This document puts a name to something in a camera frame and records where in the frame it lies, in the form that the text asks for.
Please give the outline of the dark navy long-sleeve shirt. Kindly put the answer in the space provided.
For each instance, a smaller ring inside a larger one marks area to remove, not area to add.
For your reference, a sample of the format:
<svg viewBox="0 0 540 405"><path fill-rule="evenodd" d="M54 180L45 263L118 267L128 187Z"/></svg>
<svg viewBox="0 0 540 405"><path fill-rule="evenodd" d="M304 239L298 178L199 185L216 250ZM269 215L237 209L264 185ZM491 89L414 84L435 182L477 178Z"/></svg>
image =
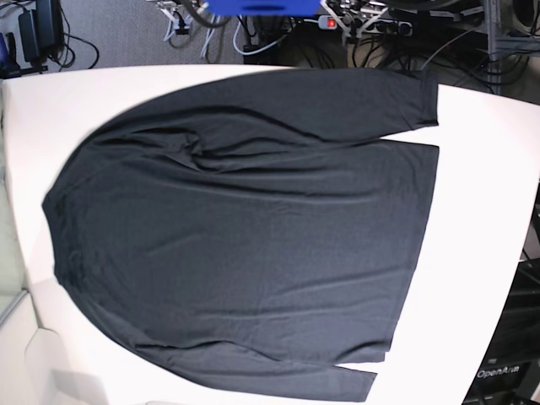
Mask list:
<svg viewBox="0 0 540 405"><path fill-rule="evenodd" d="M109 339L213 389L363 402L417 266L439 150L427 73L287 69L182 89L73 152L42 208Z"/></svg>

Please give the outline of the blue plastic box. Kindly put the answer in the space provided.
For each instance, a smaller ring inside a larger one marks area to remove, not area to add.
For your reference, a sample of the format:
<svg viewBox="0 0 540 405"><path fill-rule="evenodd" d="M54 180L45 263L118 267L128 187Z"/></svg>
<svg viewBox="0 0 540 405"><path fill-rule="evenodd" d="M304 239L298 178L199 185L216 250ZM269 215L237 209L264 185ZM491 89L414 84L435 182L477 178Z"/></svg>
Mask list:
<svg viewBox="0 0 540 405"><path fill-rule="evenodd" d="M318 0L208 0L208 8L218 15L311 16Z"/></svg>

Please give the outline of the black power adapter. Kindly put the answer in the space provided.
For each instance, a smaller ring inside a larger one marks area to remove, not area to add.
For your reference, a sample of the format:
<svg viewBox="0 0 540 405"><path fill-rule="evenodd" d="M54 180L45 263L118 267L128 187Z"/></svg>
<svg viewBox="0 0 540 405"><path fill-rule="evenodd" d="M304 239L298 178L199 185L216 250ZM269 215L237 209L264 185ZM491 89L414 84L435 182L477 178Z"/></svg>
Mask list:
<svg viewBox="0 0 540 405"><path fill-rule="evenodd" d="M34 9L25 9L18 16L18 22L26 62L43 62L60 50L63 25L59 1L36 1Z"/></svg>

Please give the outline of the black OpenArm control box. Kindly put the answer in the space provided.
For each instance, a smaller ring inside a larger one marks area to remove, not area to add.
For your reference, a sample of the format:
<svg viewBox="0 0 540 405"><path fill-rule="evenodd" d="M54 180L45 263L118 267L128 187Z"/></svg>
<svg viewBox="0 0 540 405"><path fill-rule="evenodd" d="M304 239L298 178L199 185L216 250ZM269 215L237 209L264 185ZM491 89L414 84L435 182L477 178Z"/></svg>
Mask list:
<svg viewBox="0 0 540 405"><path fill-rule="evenodd" d="M539 260L518 264L465 404L538 404Z"/></svg>

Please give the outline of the white power strip red switch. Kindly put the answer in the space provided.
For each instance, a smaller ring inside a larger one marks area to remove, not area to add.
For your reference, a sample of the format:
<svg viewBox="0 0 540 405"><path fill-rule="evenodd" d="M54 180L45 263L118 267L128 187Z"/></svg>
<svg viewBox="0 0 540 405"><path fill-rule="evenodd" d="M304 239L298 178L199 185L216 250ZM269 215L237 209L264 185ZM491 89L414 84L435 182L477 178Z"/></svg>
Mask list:
<svg viewBox="0 0 540 405"><path fill-rule="evenodd" d="M322 15L317 19L311 19L310 21L316 23L321 30L341 30L342 28L345 28L348 33L354 31L356 35L363 26L364 30L361 35L399 35L403 37L410 37L413 35L413 24L400 20L377 19L371 24L366 25L369 19L335 19L330 15Z"/></svg>

